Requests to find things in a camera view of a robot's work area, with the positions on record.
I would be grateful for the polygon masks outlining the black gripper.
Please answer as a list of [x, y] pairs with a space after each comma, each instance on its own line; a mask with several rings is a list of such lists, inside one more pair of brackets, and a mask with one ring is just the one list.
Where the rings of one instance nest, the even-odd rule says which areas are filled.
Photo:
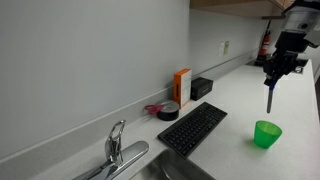
[[299, 53], [306, 50], [308, 41], [305, 34], [283, 31], [275, 45], [275, 52], [265, 60], [263, 72], [266, 74], [265, 84], [276, 83], [283, 75], [288, 75], [298, 65]]

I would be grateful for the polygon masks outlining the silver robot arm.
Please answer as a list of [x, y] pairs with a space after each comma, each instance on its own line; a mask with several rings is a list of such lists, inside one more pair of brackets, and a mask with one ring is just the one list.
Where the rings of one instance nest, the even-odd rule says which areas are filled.
[[283, 76], [298, 65], [297, 57], [308, 47], [320, 46], [320, 1], [295, 0], [283, 11], [282, 31], [275, 51], [264, 62], [265, 85], [274, 86]]

